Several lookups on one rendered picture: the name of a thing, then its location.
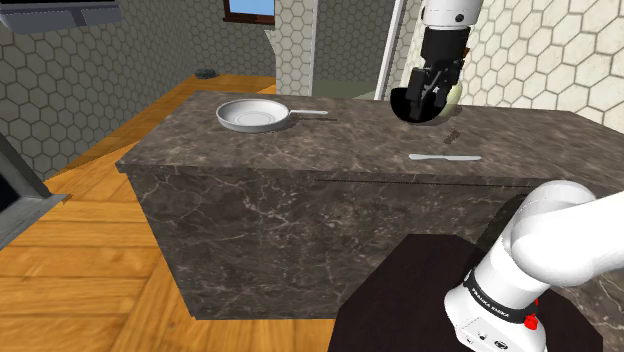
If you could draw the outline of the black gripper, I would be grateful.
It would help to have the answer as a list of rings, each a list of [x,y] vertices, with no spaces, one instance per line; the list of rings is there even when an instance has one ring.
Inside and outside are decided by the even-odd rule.
[[[423,68],[412,69],[406,92],[406,99],[410,102],[411,120],[427,122],[432,119],[429,108],[424,103],[431,72],[437,74],[434,105],[440,109],[446,105],[448,93],[457,84],[463,68],[470,31],[469,27],[460,30],[438,30],[430,27],[425,29],[420,53],[425,63]]]

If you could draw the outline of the pale green round fruit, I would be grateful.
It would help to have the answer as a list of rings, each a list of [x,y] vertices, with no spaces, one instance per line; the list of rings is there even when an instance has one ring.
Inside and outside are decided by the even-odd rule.
[[[463,91],[463,85],[461,81],[458,81],[456,85],[454,85],[449,91],[446,99],[446,105],[443,110],[440,112],[440,117],[452,117],[455,114],[455,111],[458,108],[458,103],[461,98]]]

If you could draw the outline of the black bowl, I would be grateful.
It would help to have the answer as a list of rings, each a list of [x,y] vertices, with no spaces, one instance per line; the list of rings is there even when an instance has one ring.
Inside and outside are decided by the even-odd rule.
[[[441,106],[436,105],[436,92],[421,92],[420,106],[417,107],[412,101],[405,98],[407,88],[397,87],[391,90],[390,105],[393,113],[400,119],[409,123],[425,123],[436,118],[446,106],[447,98]]]

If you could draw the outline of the grey table knife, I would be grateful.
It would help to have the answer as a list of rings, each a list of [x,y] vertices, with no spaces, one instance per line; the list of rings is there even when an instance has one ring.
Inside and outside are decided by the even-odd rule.
[[[410,160],[446,160],[446,161],[479,161],[478,155],[436,155],[436,154],[409,154]]]

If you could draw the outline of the grey frying pan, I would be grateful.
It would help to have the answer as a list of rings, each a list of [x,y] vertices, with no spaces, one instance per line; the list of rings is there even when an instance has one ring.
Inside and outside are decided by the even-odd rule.
[[[327,115],[324,110],[293,110],[268,99],[238,99],[223,103],[215,111],[220,124],[241,133],[268,133],[286,127],[295,114]]]

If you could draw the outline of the wooden framed window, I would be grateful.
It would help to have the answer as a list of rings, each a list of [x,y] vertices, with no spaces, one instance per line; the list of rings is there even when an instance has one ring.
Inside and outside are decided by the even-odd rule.
[[[223,0],[225,22],[274,25],[275,0]]]

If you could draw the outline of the dark robot stand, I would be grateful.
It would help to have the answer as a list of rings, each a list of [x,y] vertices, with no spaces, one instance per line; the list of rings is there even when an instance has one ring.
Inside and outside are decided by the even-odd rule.
[[[455,235],[407,235],[340,307],[328,352],[473,352],[444,296],[484,256]]]

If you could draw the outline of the dark marble kitchen island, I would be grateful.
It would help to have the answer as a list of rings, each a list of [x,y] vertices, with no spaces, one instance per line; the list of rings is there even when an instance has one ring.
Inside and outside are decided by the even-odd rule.
[[[336,322],[409,234],[486,252],[543,182],[624,190],[624,134],[571,112],[466,106],[408,123],[385,101],[286,96],[294,110],[328,114],[245,134],[216,117],[231,100],[194,93],[117,164],[201,320]]]

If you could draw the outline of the grey kitchen appliance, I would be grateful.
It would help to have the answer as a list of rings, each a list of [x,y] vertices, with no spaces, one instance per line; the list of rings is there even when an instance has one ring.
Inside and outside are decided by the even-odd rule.
[[[67,194],[53,194],[0,133],[0,250]]]

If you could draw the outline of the white door frame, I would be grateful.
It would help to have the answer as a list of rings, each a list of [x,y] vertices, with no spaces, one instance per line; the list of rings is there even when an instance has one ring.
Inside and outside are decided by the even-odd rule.
[[[384,47],[384,54],[382,57],[382,62],[380,66],[379,76],[376,84],[374,99],[375,100],[383,100],[384,93],[387,85],[387,80],[389,76],[389,70],[391,66],[391,56],[394,53],[394,42],[396,39],[397,31],[400,27],[400,20],[402,18],[402,11],[404,7],[405,0],[395,0],[394,7],[392,12],[391,21],[389,23],[387,38]]]

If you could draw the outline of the grey wall cabinet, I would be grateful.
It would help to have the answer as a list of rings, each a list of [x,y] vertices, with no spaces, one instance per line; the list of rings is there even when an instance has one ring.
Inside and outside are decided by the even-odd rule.
[[[120,22],[118,0],[0,0],[0,22],[26,35]]]

